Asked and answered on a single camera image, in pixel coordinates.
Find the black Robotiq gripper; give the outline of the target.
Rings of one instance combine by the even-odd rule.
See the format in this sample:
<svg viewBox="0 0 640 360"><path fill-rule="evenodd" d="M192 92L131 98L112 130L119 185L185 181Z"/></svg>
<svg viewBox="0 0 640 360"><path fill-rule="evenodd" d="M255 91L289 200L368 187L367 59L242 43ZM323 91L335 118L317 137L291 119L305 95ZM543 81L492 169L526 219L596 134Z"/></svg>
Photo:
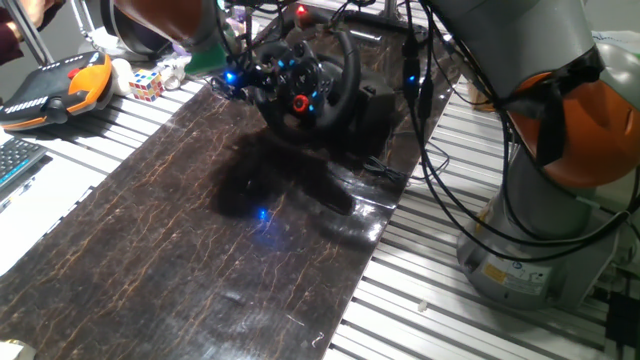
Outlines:
<svg viewBox="0 0 640 360"><path fill-rule="evenodd" d="M227 100L252 100L256 106L270 106L271 100L260 85L273 85L271 69L256 66L249 69L227 68L212 76L212 91Z"/></svg>

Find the bare person hand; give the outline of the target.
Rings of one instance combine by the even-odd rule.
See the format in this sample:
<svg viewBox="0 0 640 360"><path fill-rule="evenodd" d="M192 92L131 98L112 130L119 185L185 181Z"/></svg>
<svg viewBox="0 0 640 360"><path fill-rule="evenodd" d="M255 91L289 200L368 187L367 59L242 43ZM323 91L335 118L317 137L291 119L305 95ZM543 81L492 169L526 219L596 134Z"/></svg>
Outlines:
<svg viewBox="0 0 640 360"><path fill-rule="evenodd" d="M55 4L55 0L21 0L21 4L33 25L38 27L44 21L45 12Z"/></svg>

